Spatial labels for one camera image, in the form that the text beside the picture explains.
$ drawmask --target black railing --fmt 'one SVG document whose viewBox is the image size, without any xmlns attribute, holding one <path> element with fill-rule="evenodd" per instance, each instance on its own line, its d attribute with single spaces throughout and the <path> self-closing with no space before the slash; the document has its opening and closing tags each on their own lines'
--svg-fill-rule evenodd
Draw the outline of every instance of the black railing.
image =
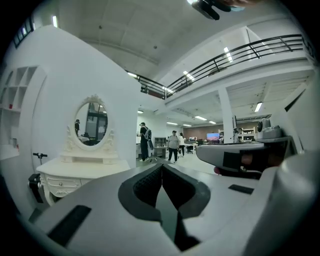
<svg viewBox="0 0 320 256">
<path fill-rule="evenodd" d="M 212 76 L 234 65 L 261 59 L 268 55 L 301 51 L 302 49 L 303 40 L 300 34 L 276 36 L 239 46 L 209 59 L 171 83 L 165 89 L 166 95 L 164 99 L 203 78 Z"/>
<path fill-rule="evenodd" d="M 153 81 L 143 75 L 136 74 L 130 71 L 127 71 L 127 72 L 130 76 L 132 76 L 141 84 L 142 93 L 149 94 L 163 100 L 166 98 L 167 88 L 164 85 L 156 81 Z"/>
</svg>

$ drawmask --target computer monitor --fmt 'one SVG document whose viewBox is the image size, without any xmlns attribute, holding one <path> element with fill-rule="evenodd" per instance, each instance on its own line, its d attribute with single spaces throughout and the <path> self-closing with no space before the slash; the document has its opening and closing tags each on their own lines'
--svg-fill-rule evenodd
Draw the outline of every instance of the computer monitor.
<svg viewBox="0 0 320 256">
<path fill-rule="evenodd" d="M 220 139 L 220 134 L 219 133 L 207 133 L 206 139 L 208 141 L 217 141 Z"/>
</svg>

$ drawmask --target floor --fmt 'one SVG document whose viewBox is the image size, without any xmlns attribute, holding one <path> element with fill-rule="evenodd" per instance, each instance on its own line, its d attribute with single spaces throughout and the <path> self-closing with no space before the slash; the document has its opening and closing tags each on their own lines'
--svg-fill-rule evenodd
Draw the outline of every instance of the floor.
<svg viewBox="0 0 320 256">
<path fill-rule="evenodd" d="M 139 159 L 137 159 L 136 160 L 136 167 L 146 166 L 146 165 L 150 165 L 150 164 L 157 164 L 157 163 L 173 164 L 174 161 L 175 161 L 174 156 L 172 156 L 172 159 L 170 162 L 168 161 L 168 158 L 163 159 L 163 158 L 159 158 L 159 157 L 150 157 L 149 161 L 147 161 L 147 162 L 140 162 Z M 176 165 L 190 168 L 190 169 L 193 169 L 193 170 L 196 170 L 199 172 L 203 172 L 203 173 L 215 174 L 214 173 L 215 166 L 200 160 L 197 157 L 196 152 L 194 152 L 193 154 L 184 153 L 184 157 L 179 157 Z"/>
</svg>

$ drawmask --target person wearing white shirt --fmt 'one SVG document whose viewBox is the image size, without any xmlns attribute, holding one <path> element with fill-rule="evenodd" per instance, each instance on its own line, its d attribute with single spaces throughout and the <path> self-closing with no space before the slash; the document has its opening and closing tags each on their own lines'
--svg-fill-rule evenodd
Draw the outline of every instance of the person wearing white shirt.
<svg viewBox="0 0 320 256">
<path fill-rule="evenodd" d="M 182 151 L 182 155 L 180 153 L 180 156 L 183 158 L 185 156 L 185 138 L 184 138 L 184 134 L 182 132 L 180 132 L 180 136 L 178 138 L 179 138 L 179 141 L 180 141 L 179 148 Z"/>
</svg>

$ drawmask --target mirror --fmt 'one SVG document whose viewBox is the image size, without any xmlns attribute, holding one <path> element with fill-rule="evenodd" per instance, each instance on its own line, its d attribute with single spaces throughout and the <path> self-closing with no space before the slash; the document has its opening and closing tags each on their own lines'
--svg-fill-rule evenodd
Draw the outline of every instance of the mirror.
<svg viewBox="0 0 320 256">
<path fill-rule="evenodd" d="M 106 108 L 97 102 L 83 105 L 76 114 L 74 131 L 79 141 L 87 146 L 98 144 L 105 136 L 108 127 Z"/>
</svg>

